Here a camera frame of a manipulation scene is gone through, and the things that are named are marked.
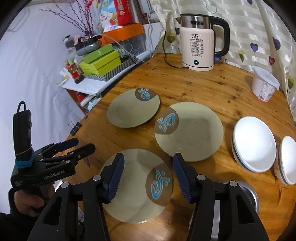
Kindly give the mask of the person's left hand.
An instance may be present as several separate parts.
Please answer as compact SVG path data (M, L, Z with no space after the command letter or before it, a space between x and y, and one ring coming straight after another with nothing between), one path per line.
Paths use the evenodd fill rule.
M31 217L39 215L32 208L38 209L45 204L43 198L24 192L23 190L14 193L14 202L19 213Z

